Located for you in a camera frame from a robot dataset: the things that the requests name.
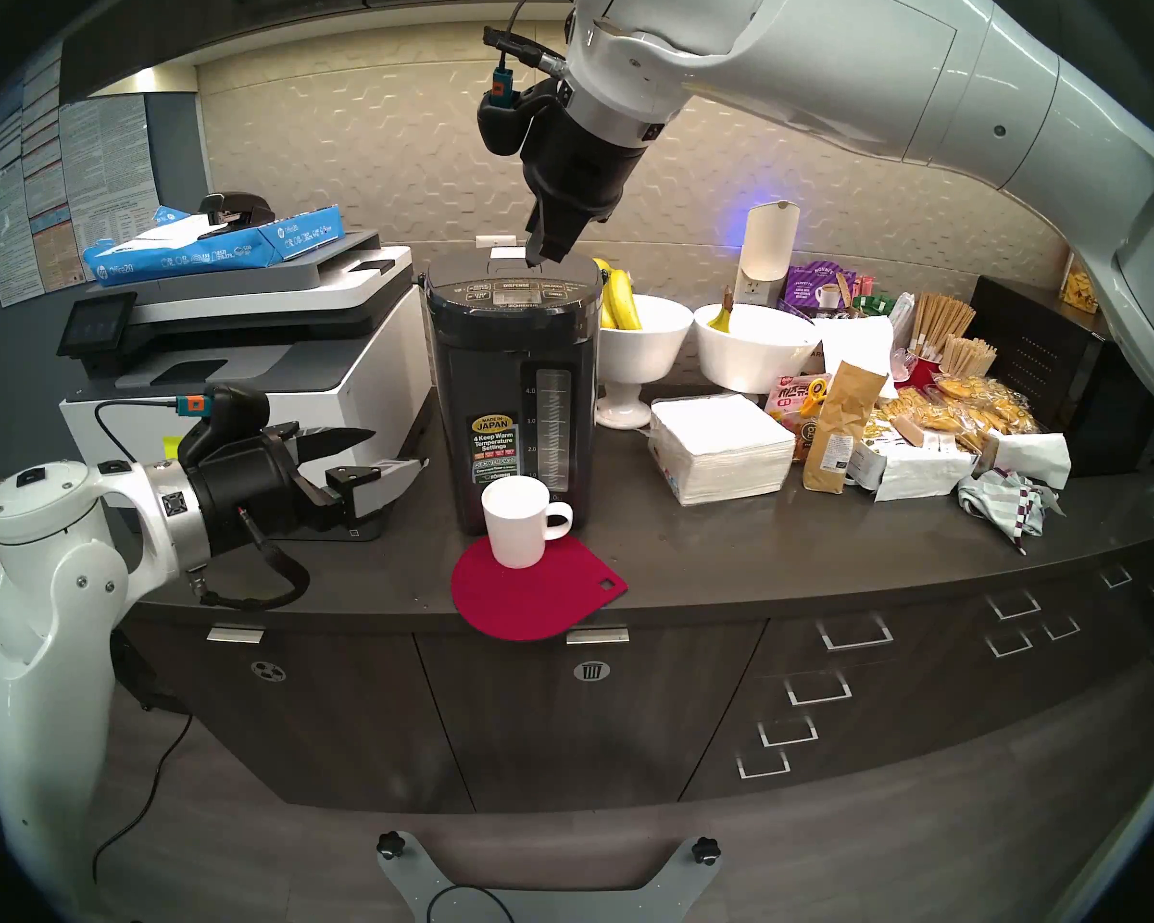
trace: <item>dark countertop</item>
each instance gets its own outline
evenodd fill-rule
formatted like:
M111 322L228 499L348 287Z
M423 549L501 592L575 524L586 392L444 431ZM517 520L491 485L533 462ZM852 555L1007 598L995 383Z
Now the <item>dark countertop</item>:
M421 438L430 466L369 542L292 541L283 547L313 575L301 600L257 615L203 608L186 583L152 592L141 617L330 630L463 629L449 594L454 564L472 541L458 531L441 421ZM670 624L863 608L863 593L914 590L915 600L1017 578L1057 573L1079 560L1154 539L1154 467L1072 480L1065 517L1048 516L1020 555L951 496L874 503L848 486L808 493L794 466L780 493L682 508L636 430L594 435L591 519L577 534L619 572L628 593L589 624ZM252 548L217 558L210 588L271 595L283 586Z

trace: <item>striped towel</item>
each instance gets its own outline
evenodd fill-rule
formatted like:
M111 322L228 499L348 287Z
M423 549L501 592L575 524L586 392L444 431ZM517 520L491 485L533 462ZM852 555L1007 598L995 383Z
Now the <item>striped towel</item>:
M1020 473L990 468L979 479L966 476L958 483L958 502L971 516L995 521L1022 555L1021 536L1042 535L1044 510L1063 516L1058 496Z

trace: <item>mug handle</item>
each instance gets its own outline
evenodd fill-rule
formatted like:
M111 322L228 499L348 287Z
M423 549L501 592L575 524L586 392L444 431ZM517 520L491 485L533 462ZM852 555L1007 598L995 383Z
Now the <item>mug handle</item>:
M574 508L569 505L568 502L548 502L548 508L542 510L544 518L548 516L563 516L565 521L561 525L549 525L542 531L544 539L559 539L561 535L568 535L569 530L574 526Z

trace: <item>red silicone mat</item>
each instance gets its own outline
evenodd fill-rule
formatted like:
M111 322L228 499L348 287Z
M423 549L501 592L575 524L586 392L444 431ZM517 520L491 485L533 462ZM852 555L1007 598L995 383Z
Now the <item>red silicone mat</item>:
M504 641L549 639L629 591L572 535L549 541L529 569L501 565L485 535L458 560L450 587L462 617Z

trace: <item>tiled backsplash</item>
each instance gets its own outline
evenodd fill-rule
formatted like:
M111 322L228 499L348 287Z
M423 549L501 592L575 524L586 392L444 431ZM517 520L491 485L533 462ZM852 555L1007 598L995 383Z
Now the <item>tiled backsplash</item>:
M562 45L559 23L522 29ZM409 243L417 264L475 234L522 234L533 200L520 163L488 153L475 125L496 60L481 33L474 23L369 29L204 63L213 185L263 194L278 213L338 204L346 225ZM629 269L640 292L712 303L735 278L748 209L777 198L802 211L795 263L831 257L891 294L968 298L980 273L1055 290L1067 252L977 181L856 156L702 98L580 249Z

